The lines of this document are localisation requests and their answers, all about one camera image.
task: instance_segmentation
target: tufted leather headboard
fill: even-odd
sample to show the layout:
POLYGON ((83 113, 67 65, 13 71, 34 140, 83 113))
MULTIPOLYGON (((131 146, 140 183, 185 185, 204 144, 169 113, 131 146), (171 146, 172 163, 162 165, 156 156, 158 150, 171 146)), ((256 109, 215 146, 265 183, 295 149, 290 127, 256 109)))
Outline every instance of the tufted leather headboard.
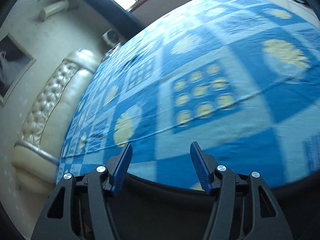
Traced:
POLYGON ((12 153, 22 186, 41 194, 54 187, 65 133, 99 64, 100 58, 88 50, 72 52, 38 94, 12 153))

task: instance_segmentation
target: picture frame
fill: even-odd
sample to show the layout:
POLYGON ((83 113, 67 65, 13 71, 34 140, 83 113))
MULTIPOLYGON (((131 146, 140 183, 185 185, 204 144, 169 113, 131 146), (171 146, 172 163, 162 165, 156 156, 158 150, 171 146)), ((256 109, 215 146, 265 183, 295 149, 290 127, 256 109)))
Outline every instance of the picture frame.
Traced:
POLYGON ((3 106, 34 62, 36 59, 10 33, 0 41, 0 102, 3 106))

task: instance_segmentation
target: wall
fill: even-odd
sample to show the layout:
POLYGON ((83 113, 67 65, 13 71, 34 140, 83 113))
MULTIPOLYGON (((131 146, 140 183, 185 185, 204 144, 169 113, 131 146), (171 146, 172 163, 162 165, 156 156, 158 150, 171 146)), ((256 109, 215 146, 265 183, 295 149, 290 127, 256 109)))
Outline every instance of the wall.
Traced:
POLYGON ((36 62, 18 82, 6 104, 0 105, 0 201, 17 229, 30 238, 46 197, 18 190, 9 153, 22 122, 47 79, 72 50, 107 50, 101 36, 110 24, 84 2, 79 8, 37 20, 39 11, 57 0, 18 0, 3 26, 0 40, 9 32, 36 62))
POLYGON ((148 0, 135 9, 132 14, 144 25, 148 26, 156 19, 191 0, 148 0))

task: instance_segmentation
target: blue bedspread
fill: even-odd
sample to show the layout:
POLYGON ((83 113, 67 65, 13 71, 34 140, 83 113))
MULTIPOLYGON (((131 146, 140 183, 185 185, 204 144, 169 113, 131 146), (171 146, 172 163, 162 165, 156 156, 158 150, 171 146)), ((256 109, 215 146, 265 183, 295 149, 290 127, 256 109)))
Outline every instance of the blue bedspread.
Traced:
POLYGON ((193 0, 102 63, 66 134, 57 181, 130 141, 129 173, 197 188, 203 151, 271 187, 319 169, 319 31, 264 0, 193 0))

